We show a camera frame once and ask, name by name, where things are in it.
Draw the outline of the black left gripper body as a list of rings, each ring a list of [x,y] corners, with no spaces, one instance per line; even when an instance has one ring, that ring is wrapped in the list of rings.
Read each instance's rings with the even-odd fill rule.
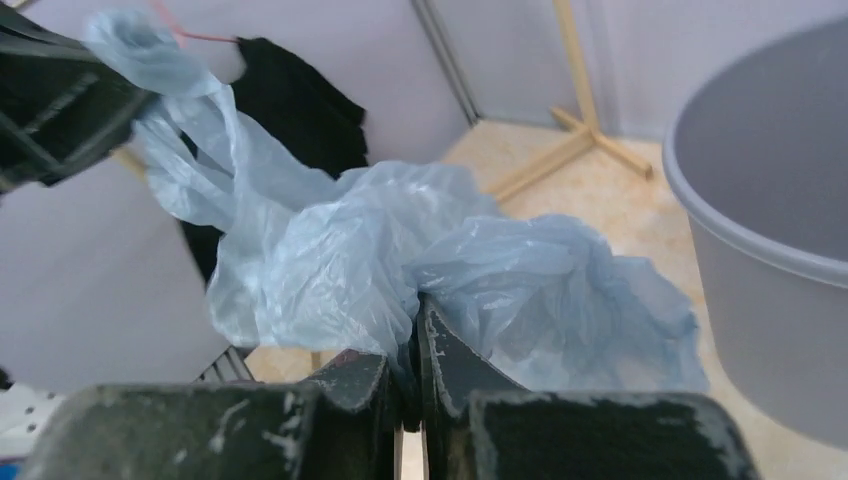
[[[153,101],[81,42],[1,6],[1,191],[105,160]]]

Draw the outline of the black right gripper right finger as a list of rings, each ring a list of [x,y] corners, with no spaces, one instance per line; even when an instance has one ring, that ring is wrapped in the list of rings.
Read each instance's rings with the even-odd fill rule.
[[[736,423],[694,393],[533,392],[423,296],[416,320],[431,479],[755,479]]]

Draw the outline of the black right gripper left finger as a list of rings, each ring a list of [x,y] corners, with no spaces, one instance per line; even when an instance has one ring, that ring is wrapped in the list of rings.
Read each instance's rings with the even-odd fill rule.
[[[104,385],[72,395],[23,479],[394,479],[385,358],[342,353],[294,383]]]

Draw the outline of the light blue plastic trash bag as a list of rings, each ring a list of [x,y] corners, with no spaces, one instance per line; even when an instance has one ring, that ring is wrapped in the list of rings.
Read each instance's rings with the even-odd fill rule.
[[[133,125],[148,184],[174,217],[222,232],[207,302],[232,344],[349,348],[404,372],[427,294],[524,387],[708,389],[689,299],[579,219],[509,218],[454,165],[307,167],[143,13],[93,15],[84,43],[160,97]]]

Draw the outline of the grey plastic trash bin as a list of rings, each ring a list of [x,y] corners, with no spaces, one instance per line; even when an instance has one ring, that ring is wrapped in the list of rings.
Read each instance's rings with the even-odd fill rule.
[[[663,147],[715,348],[736,389],[847,445],[847,21],[759,47],[701,85]]]

